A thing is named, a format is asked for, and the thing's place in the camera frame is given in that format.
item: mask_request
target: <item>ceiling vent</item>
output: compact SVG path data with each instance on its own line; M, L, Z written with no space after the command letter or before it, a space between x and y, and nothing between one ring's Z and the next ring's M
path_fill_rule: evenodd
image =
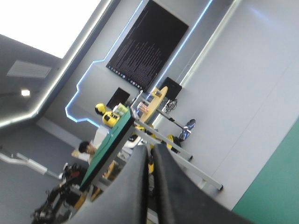
M46 78L50 71L51 67L17 60L8 71L7 76L24 78Z

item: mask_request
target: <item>yellow robot head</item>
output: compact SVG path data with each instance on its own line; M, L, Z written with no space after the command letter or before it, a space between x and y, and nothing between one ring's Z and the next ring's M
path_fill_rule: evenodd
M95 109L96 113L101 115L101 116L103 116L104 113L106 113L106 107L102 103L97 104L94 109Z

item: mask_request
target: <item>black hair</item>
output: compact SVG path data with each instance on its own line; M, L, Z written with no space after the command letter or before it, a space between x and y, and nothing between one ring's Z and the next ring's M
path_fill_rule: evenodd
M89 145L89 142L88 141L83 141L80 143L79 145L79 152L80 153L85 153L86 150L87 150L87 146Z

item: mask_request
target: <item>speaker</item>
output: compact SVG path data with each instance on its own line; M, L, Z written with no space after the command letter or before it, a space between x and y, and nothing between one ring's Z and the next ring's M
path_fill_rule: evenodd
M167 86L168 91L166 93L166 97L170 100L175 100L178 93L181 91L182 87L173 81L171 78L167 77L164 82L160 85L159 89L162 89L163 87Z

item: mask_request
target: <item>black monitor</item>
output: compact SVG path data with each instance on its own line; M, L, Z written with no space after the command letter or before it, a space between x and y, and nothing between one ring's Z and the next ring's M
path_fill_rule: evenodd
M109 102L107 103L107 107L113 110L115 106L119 103L125 104L129 99L130 94L124 91L122 88L118 87Z
M168 91L166 93L166 97L170 100L175 100L178 93L181 91L182 87L173 81L171 78L167 77L164 82L160 85L159 89L162 89L163 87L167 86Z
M106 67L147 91L187 29L184 22L149 0Z

